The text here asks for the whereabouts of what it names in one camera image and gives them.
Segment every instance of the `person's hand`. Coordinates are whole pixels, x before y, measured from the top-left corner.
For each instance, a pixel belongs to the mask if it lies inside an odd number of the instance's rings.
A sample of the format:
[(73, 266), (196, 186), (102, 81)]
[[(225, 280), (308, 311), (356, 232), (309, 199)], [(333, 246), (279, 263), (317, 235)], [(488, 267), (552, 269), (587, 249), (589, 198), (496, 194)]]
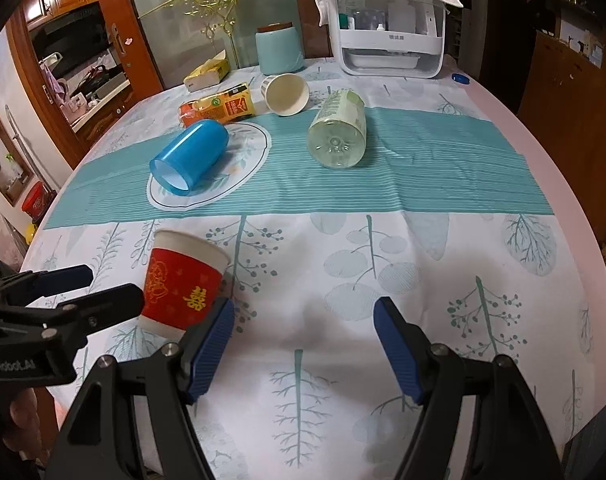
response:
[(32, 388), (21, 391), (10, 403), (14, 428), (3, 437), (11, 450), (22, 453), (28, 460), (42, 455), (41, 429), (36, 395)]

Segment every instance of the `kitchen counter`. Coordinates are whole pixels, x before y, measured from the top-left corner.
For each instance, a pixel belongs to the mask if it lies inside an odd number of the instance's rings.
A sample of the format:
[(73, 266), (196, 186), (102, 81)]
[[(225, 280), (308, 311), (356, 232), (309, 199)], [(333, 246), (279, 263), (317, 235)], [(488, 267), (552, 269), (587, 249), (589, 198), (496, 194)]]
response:
[(73, 123), (72, 131), (77, 133), (83, 127), (83, 125), (86, 124), (94, 116), (94, 114), (96, 114), (101, 108), (106, 106), (110, 102), (110, 100), (120, 94), (120, 92), (128, 88), (128, 86), (130, 86), (130, 82), (128, 80), (123, 81), (123, 83), (121, 83), (109, 94), (107, 94), (103, 99), (101, 99), (94, 108), (90, 108), (88, 113), (86, 113), (83, 117), (79, 118), (77, 122)]

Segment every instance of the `yellow tissue box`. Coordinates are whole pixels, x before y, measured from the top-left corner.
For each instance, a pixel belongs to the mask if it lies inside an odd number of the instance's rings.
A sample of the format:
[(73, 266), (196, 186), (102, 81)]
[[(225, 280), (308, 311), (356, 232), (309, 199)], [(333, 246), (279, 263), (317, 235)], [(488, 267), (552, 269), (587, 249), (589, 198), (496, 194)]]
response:
[(219, 84), (229, 72), (229, 61), (225, 57), (225, 50), (221, 50), (215, 57), (208, 59), (200, 67), (193, 70), (183, 82), (189, 92), (196, 92), (208, 86)]

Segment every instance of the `wooden lid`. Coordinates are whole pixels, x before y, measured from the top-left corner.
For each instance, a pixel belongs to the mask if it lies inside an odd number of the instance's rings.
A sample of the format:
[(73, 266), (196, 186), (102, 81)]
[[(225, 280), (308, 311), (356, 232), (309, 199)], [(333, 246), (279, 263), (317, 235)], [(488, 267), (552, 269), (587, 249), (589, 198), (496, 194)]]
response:
[(275, 30), (281, 30), (282, 28), (290, 28), (292, 26), (292, 22), (287, 23), (272, 23), (272, 25), (267, 25), (266, 27), (257, 27), (257, 32), (273, 32)]

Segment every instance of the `blue bottle cap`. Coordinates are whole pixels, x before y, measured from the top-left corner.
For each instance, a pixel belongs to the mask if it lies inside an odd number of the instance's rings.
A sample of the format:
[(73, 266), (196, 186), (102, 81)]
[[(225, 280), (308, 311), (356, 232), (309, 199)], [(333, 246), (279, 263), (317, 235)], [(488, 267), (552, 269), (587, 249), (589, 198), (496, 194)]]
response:
[(454, 79), (454, 81), (457, 83), (469, 85), (469, 78), (463, 74), (452, 74), (452, 79)]

